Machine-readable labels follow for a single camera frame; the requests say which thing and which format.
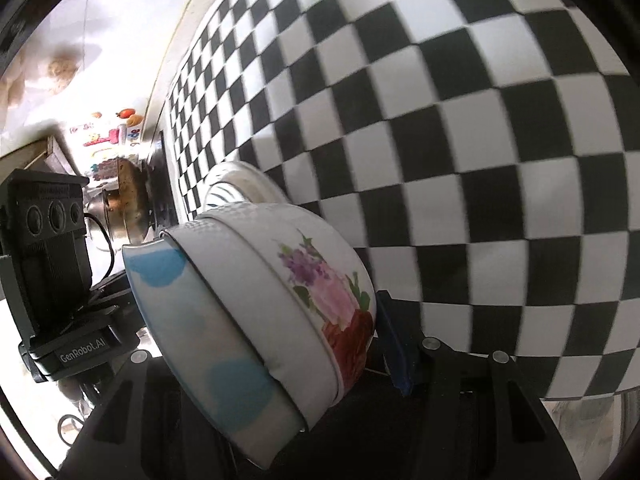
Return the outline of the white bowl floral pattern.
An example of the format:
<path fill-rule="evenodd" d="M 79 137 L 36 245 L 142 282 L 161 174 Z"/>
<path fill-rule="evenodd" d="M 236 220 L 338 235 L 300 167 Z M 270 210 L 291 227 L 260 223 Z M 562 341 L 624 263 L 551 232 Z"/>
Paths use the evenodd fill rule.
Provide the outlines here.
<path fill-rule="evenodd" d="M 238 203 L 166 231 L 313 427 L 356 384 L 374 335 L 369 274 L 336 229 L 289 204 Z"/>

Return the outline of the white plate blue leaf pattern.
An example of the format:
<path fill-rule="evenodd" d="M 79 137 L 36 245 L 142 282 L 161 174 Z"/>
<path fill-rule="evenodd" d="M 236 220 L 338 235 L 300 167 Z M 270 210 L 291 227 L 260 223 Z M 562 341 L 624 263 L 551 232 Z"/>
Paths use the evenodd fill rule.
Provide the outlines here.
<path fill-rule="evenodd" d="M 232 204 L 259 203 L 260 196 L 251 196 L 229 182 L 216 182 L 207 191 L 203 208 L 215 209 Z"/>

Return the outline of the white plate gold rim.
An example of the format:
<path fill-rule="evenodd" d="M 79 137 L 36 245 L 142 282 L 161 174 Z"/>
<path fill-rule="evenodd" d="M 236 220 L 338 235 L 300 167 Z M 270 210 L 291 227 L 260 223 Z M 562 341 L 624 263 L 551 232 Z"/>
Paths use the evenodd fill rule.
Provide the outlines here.
<path fill-rule="evenodd" d="M 247 162 L 234 160 L 216 165 L 205 178 L 205 195 L 216 182 L 229 182 L 251 196 L 259 195 L 259 203 L 252 204 L 288 204 L 288 196 L 276 182 Z"/>

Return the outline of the black white checkered mat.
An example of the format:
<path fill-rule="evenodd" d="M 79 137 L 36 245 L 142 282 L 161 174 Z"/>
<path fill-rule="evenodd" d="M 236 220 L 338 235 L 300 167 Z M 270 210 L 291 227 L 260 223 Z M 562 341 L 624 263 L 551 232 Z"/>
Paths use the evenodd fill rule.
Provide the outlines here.
<path fill-rule="evenodd" d="M 639 87 L 574 4 L 217 0 L 167 107 L 189 217 L 241 159 L 449 347 L 638 387 Z"/>

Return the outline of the colourful wall stickers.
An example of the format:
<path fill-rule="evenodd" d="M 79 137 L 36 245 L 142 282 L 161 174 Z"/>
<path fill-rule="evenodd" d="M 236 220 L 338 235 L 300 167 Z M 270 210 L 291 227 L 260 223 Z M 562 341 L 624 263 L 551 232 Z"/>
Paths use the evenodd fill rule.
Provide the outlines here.
<path fill-rule="evenodd" d="M 143 122 L 134 108 L 123 108 L 114 115 L 94 112 L 67 126 L 65 140 L 80 172 L 99 182 L 117 177 L 121 159 L 137 165 Z"/>

